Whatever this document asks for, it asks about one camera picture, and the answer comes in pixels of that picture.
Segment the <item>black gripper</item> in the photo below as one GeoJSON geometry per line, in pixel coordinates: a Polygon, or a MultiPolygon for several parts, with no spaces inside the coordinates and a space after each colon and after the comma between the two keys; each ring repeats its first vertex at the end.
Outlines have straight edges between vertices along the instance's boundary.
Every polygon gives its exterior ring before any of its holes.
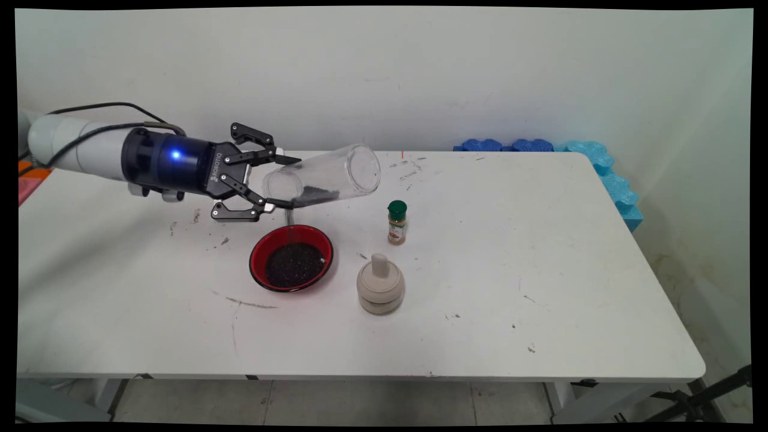
{"type": "Polygon", "coordinates": [[[129,192],[148,196],[160,193],[167,202],[180,202],[185,194],[206,195],[216,200],[211,218],[219,222],[258,222],[275,209],[293,210],[290,200],[266,199],[248,188],[249,166],[294,165],[302,160],[285,155],[271,134],[234,122],[231,142],[208,142],[184,135],[135,128],[124,140],[121,168],[129,192]],[[242,151],[241,145],[260,146],[242,151]],[[223,200],[239,195],[251,207],[233,210],[223,200]]]}

